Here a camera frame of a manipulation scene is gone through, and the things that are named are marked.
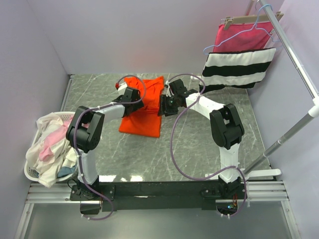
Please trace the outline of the orange t-shirt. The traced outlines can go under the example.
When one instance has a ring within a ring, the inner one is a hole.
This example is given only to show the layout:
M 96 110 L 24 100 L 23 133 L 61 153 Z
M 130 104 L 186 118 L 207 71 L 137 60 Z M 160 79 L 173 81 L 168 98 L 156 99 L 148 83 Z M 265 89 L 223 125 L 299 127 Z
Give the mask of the orange t-shirt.
M 144 107 L 122 118 L 119 132 L 136 134 L 148 137 L 160 137 L 161 116 L 158 116 L 160 108 L 160 95 L 164 89 L 164 77 L 144 79 L 142 83 L 135 77 L 126 77 L 124 81 L 129 87 L 138 89 L 143 98 Z

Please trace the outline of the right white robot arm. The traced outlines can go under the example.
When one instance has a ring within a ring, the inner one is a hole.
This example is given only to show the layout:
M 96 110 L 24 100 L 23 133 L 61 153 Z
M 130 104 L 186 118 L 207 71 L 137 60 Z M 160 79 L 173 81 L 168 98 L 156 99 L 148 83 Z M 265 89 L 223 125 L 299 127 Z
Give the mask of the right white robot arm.
M 217 103 L 194 89 L 188 90 L 181 79 L 173 82 L 167 81 L 167 93 L 160 96 L 159 116 L 172 116 L 178 114 L 178 108 L 184 110 L 176 118 L 170 136 L 170 155 L 175 168 L 180 174 L 190 180 L 203 181 L 208 179 L 221 179 L 224 183 L 219 186 L 219 194 L 225 199 L 231 198 L 236 193 L 233 184 L 243 174 L 238 167 L 239 146 L 245 133 L 243 124 L 236 107 L 233 104 Z M 213 141 L 219 148 L 221 169 L 203 178 L 194 178 L 186 175 L 178 167 L 174 158 L 172 140 L 174 130 L 180 117 L 187 110 L 193 110 L 210 121 Z

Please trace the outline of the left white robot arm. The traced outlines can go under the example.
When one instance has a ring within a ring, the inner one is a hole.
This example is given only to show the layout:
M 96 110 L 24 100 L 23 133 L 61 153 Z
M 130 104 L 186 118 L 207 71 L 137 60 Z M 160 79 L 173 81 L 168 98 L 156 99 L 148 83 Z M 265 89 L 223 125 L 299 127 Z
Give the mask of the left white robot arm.
M 78 154 L 78 180 L 85 184 L 82 194 L 88 200 L 99 196 L 100 188 L 94 183 L 98 179 L 94 150 L 101 139 L 103 124 L 120 119 L 144 106 L 146 95 L 138 89 L 125 87 L 124 93 L 112 102 L 88 108 L 79 106 L 74 113 L 66 133 L 66 139 Z

